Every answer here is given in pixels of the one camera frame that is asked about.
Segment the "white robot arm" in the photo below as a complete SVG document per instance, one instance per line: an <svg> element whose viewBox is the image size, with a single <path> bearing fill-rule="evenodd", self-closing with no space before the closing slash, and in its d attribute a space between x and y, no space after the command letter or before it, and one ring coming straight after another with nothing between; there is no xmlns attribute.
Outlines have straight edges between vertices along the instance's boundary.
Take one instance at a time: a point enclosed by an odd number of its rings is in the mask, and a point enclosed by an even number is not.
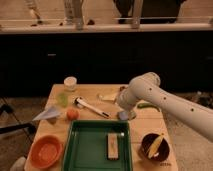
<svg viewBox="0 0 213 171"><path fill-rule="evenodd" d="M213 110L166 92L160 83L154 72L134 77L116 102L126 111L131 111L140 100L150 102L213 142Z"/></svg>

